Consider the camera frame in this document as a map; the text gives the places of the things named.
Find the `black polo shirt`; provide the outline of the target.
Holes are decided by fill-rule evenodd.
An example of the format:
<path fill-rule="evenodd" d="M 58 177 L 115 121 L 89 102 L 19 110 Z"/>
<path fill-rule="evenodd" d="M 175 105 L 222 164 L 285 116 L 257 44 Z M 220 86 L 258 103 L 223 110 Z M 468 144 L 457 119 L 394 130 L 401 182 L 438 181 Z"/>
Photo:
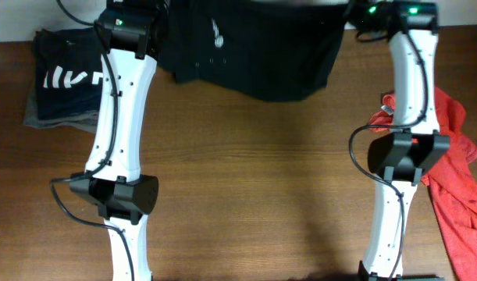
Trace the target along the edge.
<path fill-rule="evenodd" d="M 302 101 L 328 84 L 345 4 L 172 1 L 159 65 L 263 101 Z"/>

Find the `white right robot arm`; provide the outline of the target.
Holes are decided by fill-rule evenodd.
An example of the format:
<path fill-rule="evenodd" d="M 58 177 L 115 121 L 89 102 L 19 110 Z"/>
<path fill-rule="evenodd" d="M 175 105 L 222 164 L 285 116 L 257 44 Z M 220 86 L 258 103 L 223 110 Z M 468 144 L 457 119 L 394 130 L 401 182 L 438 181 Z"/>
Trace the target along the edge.
<path fill-rule="evenodd" d="M 449 150 L 440 132 L 434 94 L 439 41 L 434 2 L 350 1 L 346 21 L 359 35 L 385 40 L 393 60 L 395 108 L 387 134 L 368 148 L 367 167 L 376 184 L 371 237 L 358 266 L 360 280 L 402 280 L 404 236 L 411 201 L 424 176 Z"/>

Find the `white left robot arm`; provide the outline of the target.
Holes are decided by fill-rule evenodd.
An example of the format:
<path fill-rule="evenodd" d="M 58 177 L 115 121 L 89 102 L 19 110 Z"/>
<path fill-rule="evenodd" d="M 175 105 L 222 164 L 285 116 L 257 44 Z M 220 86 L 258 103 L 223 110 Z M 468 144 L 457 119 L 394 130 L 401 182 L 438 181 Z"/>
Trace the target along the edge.
<path fill-rule="evenodd" d="M 69 188 L 91 203 L 109 234 L 114 280 L 150 280 L 147 224 L 158 178 L 141 172 L 145 102 L 168 23 L 166 1 L 109 1 L 94 23 L 102 90 L 94 146 Z"/>

